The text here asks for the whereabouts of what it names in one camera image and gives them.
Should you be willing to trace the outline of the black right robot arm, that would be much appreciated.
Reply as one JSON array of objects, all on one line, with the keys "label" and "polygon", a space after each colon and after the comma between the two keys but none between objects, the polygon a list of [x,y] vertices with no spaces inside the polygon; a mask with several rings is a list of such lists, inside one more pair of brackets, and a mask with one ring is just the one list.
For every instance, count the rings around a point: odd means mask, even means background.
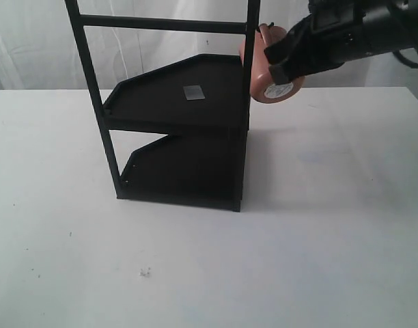
[{"label": "black right robot arm", "polygon": [[275,84],[384,53],[418,68],[418,1],[310,1],[308,9],[264,50]]}]

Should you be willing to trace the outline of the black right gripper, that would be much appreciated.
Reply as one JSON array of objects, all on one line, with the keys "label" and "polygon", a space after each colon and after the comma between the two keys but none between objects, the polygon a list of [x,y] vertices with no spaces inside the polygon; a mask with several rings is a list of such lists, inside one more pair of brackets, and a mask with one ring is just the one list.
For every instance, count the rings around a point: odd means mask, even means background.
[{"label": "black right gripper", "polygon": [[310,1],[301,20],[264,53],[276,85],[326,72],[366,56],[365,1]]}]

